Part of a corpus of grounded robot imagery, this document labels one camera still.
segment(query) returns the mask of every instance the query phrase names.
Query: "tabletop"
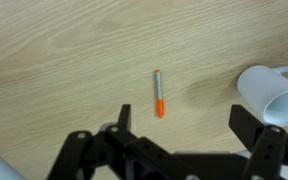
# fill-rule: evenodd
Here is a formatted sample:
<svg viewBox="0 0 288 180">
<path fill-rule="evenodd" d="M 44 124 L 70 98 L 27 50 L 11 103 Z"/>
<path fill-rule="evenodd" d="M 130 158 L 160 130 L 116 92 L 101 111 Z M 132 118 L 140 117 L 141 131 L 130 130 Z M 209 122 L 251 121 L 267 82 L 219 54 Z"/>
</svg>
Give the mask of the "tabletop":
<svg viewBox="0 0 288 180">
<path fill-rule="evenodd" d="M 122 104 L 170 153 L 243 150 L 228 119 L 232 104 L 254 113 L 236 80 L 256 64 L 288 65 L 288 1 L 0 0 L 0 156 L 45 179 L 70 132 L 95 134 Z"/>
</svg>

